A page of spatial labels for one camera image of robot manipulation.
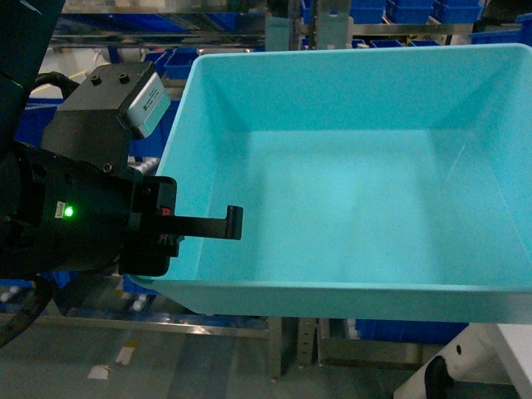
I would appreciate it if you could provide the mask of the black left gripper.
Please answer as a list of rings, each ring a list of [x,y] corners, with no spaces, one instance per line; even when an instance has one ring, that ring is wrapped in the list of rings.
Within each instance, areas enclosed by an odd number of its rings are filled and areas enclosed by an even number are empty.
[[[175,214],[177,183],[166,176],[147,176],[133,191],[131,214],[120,251],[120,274],[162,276],[179,253],[180,238],[241,240],[243,208],[227,207],[222,219],[175,216],[177,234],[162,219]]]

